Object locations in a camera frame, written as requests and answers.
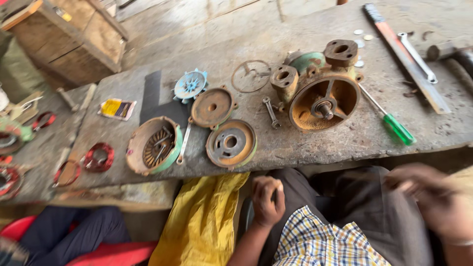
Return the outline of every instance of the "checkered shirt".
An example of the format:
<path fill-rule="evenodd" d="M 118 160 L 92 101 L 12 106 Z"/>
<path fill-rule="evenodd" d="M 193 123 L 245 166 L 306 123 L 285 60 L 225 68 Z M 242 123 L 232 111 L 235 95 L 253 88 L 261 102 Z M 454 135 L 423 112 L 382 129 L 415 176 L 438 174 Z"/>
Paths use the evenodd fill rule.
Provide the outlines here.
<path fill-rule="evenodd" d="M 273 265 L 390 266 L 354 222 L 343 228 L 325 225 L 307 206 L 284 225 Z"/>

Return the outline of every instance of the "dark trousers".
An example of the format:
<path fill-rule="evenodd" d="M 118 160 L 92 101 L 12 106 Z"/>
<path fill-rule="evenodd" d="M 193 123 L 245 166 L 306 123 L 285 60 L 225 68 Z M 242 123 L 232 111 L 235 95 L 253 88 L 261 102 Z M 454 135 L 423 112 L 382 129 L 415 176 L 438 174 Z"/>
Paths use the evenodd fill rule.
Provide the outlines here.
<path fill-rule="evenodd" d="M 432 265 L 429 239 L 416 203 L 400 192 L 382 186 L 388 170 L 363 167 L 314 177 L 322 195 L 333 196 L 331 223 L 342 228 L 355 222 L 370 245 L 393 266 Z M 286 212 L 271 230 L 259 265 L 271 265 L 282 229 L 297 209 L 307 205 L 324 224 L 329 222 L 316 208 L 317 193 L 307 179 L 292 168 L 268 173 L 284 185 Z"/>
<path fill-rule="evenodd" d="M 69 233 L 72 222 L 79 225 Z M 21 238 L 30 252 L 28 265 L 62 266 L 92 252 L 100 243 L 129 242 L 130 236 L 120 210 L 103 207 L 87 209 L 48 206 Z"/>

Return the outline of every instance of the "person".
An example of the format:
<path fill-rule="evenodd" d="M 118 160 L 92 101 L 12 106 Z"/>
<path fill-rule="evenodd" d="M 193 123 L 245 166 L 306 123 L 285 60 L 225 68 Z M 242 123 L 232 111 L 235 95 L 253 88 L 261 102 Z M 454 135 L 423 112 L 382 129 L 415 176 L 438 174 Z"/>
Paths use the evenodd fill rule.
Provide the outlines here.
<path fill-rule="evenodd" d="M 70 231 L 72 224 L 77 226 Z M 130 242 L 130 236 L 117 207 L 92 211 L 47 206 L 19 243 L 0 239 L 0 265 L 63 266 L 96 250 L 101 243 L 122 242 Z"/>
<path fill-rule="evenodd" d="M 256 177 L 254 220 L 228 266 L 432 265 L 425 225 L 448 265 L 473 265 L 472 210 L 446 176 L 420 164 L 363 167 L 316 176 L 319 192 L 295 169 Z M 333 196 L 327 217 L 320 194 Z"/>

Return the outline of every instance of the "wooden box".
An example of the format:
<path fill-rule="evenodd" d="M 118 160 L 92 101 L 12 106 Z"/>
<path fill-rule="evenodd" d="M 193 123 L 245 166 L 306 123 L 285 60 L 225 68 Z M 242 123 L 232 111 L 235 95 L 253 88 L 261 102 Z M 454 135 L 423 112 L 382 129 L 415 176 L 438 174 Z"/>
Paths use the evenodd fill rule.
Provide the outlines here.
<path fill-rule="evenodd" d="M 97 0 L 36 0 L 5 20 L 53 89 L 76 88 L 121 70 L 128 35 Z"/>

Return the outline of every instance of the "screwdriver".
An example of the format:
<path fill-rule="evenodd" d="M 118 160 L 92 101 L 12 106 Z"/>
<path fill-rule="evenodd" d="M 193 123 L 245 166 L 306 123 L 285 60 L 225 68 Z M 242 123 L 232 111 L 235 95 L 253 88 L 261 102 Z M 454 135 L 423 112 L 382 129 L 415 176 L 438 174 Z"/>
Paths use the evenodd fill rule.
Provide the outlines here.
<path fill-rule="evenodd" d="M 392 114 L 387 113 L 376 100 L 373 99 L 373 97 L 368 93 L 368 91 L 361 85 L 358 84 L 358 86 L 361 88 L 361 91 L 368 97 L 368 99 L 378 107 L 378 109 L 384 114 L 383 120 L 388 123 L 396 133 L 396 135 L 401 138 L 401 140 L 406 144 L 407 146 L 411 146 L 417 140 L 414 138 L 414 136 L 411 135 L 411 133 L 403 126 L 401 125 Z"/>

